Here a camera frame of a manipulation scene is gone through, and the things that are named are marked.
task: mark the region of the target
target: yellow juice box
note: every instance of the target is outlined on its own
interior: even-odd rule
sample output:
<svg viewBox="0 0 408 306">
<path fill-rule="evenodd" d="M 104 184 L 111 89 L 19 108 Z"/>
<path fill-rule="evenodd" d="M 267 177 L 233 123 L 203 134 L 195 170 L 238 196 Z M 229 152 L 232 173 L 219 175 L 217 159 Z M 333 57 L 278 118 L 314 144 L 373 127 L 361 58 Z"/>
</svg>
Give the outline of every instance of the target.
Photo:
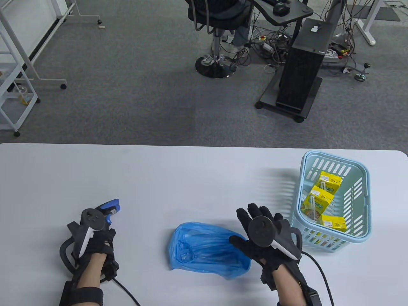
<svg viewBox="0 0 408 306">
<path fill-rule="evenodd" d="M 316 210 L 316 218 L 313 216 L 313 206 L 310 196 L 313 196 L 315 199 L 315 210 Z M 312 190 L 310 191 L 309 195 L 306 197 L 305 201 L 303 202 L 300 210 L 309 216 L 312 219 L 319 219 L 326 208 L 331 204 L 333 201 L 334 195 L 328 193 L 327 191 L 313 186 Z"/>
<path fill-rule="evenodd" d="M 323 189 L 326 186 L 326 191 L 334 195 L 340 188 L 343 179 L 337 175 L 322 171 L 319 177 L 316 179 L 315 185 Z"/>
<path fill-rule="evenodd" d="M 319 224 L 332 229 L 345 232 L 347 230 L 346 220 L 343 217 L 321 215 L 317 221 Z"/>
</svg>

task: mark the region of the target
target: caster wheel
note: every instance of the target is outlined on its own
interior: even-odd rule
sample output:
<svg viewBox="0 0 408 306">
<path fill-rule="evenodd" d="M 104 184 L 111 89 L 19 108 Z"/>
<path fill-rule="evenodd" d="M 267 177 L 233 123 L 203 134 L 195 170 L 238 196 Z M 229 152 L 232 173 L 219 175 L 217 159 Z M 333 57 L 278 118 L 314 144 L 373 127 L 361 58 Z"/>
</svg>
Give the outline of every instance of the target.
<svg viewBox="0 0 408 306">
<path fill-rule="evenodd" d="M 262 109 L 264 108 L 264 104 L 261 101 L 258 101 L 255 103 L 255 108 L 256 109 Z"/>
<path fill-rule="evenodd" d="M 293 118 L 293 120 L 296 122 L 296 123 L 302 123 L 303 121 L 305 121 L 305 119 L 304 118 L 302 118 L 302 117 L 295 117 L 295 118 Z"/>
</svg>

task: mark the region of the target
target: forearm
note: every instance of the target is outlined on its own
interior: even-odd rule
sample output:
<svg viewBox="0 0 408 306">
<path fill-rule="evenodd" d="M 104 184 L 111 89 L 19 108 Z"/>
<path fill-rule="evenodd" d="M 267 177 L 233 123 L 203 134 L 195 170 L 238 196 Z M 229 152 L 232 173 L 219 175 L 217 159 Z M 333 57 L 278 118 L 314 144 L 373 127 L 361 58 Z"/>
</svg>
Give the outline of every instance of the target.
<svg viewBox="0 0 408 306">
<path fill-rule="evenodd" d="M 99 288 L 101 271 L 106 259 L 106 254 L 92 254 L 91 261 L 78 282 L 77 288 L 96 287 Z M 99 306 L 96 303 L 80 303 L 73 306 Z"/>
<path fill-rule="evenodd" d="M 306 306 L 302 289 L 285 265 L 272 272 L 282 306 Z"/>
</svg>

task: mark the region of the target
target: white table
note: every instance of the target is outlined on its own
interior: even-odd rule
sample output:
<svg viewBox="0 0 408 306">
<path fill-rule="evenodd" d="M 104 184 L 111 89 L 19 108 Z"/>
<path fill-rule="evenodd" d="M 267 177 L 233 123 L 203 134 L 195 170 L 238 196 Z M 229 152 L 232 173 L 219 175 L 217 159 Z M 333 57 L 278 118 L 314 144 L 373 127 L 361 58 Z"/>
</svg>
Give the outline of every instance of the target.
<svg viewBox="0 0 408 306">
<path fill-rule="evenodd" d="M 0 145 L 2 285 L 0 305 L 58 305 L 69 273 L 58 249 L 66 224 L 83 209 L 119 198 L 112 217 L 117 231 L 118 280 L 142 306 L 254 305 L 277 302 L 259 280 L 254 263 L 244 276 L 170 271 L 172 231 L 183 222 L 225 226 L 244 234 L 235 210 L 250 202 L 271 211 L 293 201 L 306 149 Z M 364 163 L 371 174 L 373 235 L 335 254 L 316 254 L 336 305 L 402 305 L 406 301 L 408 203 L 407 156 L 398 151 L 324 150 Z M 301 261 L 308 283 L 329 305 L 316 266 Z M 104 304 L 133 305 L 113 282 Z"/>
</svg>

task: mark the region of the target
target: sneaker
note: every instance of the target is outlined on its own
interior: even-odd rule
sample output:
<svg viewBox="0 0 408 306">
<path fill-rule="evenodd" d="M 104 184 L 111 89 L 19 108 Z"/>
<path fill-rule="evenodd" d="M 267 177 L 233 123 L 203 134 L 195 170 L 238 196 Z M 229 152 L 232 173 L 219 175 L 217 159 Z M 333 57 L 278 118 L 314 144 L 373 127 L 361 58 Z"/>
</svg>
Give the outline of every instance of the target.
<svg viewBox="0 0 408 306">
<path fill-rule="evenodd" d="M 211 66 L 215 63 L 215 59 L 212 56 L 206 56 L 204 59 L 201 60 L 201 64 L 203 66 Z"/>
</svg>

